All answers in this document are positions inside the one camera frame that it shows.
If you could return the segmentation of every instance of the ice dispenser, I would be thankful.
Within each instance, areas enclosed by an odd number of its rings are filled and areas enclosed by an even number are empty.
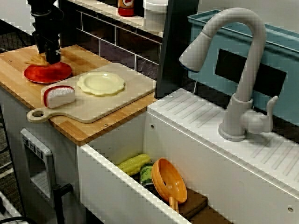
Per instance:
[[[22,129],[30,184],[52,206],[52,186],[56,184],[52,152],[27,129]]]

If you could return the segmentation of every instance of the red plate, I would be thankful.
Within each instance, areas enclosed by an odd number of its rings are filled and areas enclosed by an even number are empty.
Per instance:
[[[30,65],[24,71],[24,76],[31,82],[50,84],[66,79],[71,75],[71,67],[63,62],[48,67]]]

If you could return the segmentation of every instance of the wooden cutting board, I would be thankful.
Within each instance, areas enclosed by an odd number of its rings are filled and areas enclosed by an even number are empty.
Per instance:
[[[92,123],[155,90],[155,80],[119,63],[111,63],[93,71],[107,71],[118,74],[125,80],[124,91],[114,96],[105,97],[85,93],[77,86],[77,82],[81,76],[89,73],[86,72],[42,89],[42,92],[44,92],[46,89],[57,85],[71,86],[75,89],[76,99],[74,102],[53,109],[44,107],[32,110],[27,114],[27,119],[32,123],[41,123],[50,117],[64,115],[82,123]]]

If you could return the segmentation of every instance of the orange strainer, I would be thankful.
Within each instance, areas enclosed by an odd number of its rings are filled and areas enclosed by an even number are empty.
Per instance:
[[[154,163],[151,175],[159,195],[178,212],[178,204],[187,200],[187,189],[179,172],[168,160],[161,158]]]

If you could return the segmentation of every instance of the shelf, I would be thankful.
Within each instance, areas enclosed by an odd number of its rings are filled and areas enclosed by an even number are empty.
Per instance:
[[[151,34],[159,36],[159,37],[163,37],[163,32],[158,33],[158,32],[155,32],[155,31],[147,30],[144,27],[144,18],[142,18],[140,16],[123,17],[123,16],[118,14],[118,9],[117,8],[115,8],[113,6],[110,6],[110,5],[107,5],[103,2],[99,2],[97,0],[68,0],[68,1],[70,1],[72,3],[75,3],[79,6],[88,8],[90,10],[93,10],[97,13],[100,13],[102,15],[105,15],[107,17],[115,19],[117,21],[128,24],[132,27],[143,30],[145,32],[151,33]]]

